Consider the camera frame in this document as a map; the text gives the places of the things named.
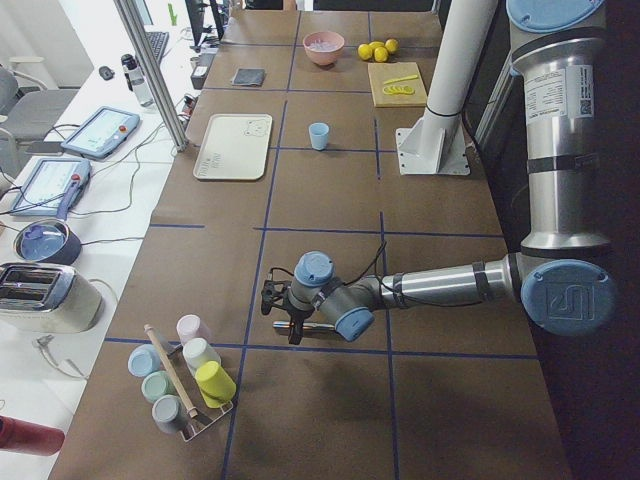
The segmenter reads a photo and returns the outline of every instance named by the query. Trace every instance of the red cylinder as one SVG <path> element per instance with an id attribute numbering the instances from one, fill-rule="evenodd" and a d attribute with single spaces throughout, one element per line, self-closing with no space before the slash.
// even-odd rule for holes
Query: red cylinder
<path id="1" fill-rule="evenodd" d="M 49 456 L 62 442 L 64 432 L 58 428 L 0 416 L 0 450 Z"/>

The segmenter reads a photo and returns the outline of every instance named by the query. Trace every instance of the computer mouse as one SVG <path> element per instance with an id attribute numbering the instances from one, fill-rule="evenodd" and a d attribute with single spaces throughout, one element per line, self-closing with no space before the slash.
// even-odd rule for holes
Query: computer mouse
<path id="1" fill-rule="evenodd" d="M 111 70 L 109 67 L 107 67 L 106 65 L 103 65 L 102 67 L 100 67 L 98 69 L 98 73 L 100 74 L 100 76 L 102 78 L 104 78 L 105 80 L 111 80 L 113 78 L 114 72 L 113 70 Z"/>

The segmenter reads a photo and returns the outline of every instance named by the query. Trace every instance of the brown table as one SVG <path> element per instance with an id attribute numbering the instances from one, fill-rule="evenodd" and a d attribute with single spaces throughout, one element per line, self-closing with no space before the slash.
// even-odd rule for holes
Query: brown table
<path id="1" fill-rule="evenodd" d="M 347 47 L 320 68 L 301 43 L 325 29 Z M 376 110 L 355 53 L 387 37 L 428 88 L 441 39 L 430 13 L 238 12 L 52 479 L 570 478 L 527 320 L 508 300 L 376 312 L 354 343 L 309 338 L 299 347 L 274 333 L 282 315 L 260 314 L 268 268 L 292 268 L 310 250 L 328 253 L 343 279 L 382 240 L 388 273 L 506 253 L 477 159 L 464 178 L 400 176 L 395 128 L 411 127 L 423 109 Z M 240 67 L 264 68 L 264 85 L 231 87 Z M 273 117 L 260 180 L 193 177 L 215 113 Z M 326 151 L 309 148 L 314 121 L 332 127 Z M 213 330 L 238 393 L 231 414 L 184 443 L 156 428 L 126 362 L 146 341 L 145 323 L 175 342 L 187 313 Z"/>

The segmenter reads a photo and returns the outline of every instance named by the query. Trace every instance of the white tray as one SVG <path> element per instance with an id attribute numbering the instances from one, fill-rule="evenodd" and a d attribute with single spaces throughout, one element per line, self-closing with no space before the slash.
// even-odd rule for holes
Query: white tray
<path id="1" fill-rule="evenodd" d="M 264 175 L 273 119 L 267 114 L 213 115 L 193 175 L 199 180 L 257 180 Z"/>

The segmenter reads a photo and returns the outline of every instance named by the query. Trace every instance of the yellow cup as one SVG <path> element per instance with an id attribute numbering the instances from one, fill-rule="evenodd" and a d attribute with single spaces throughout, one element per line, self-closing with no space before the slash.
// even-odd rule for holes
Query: yellow cup
<path id="1" fill-rule="evenodd" d="M 198 367 L 195 378 L 209 408 L 220 408 L 236 393 L 235 382 L 218 362 L 209 361 Z"/>

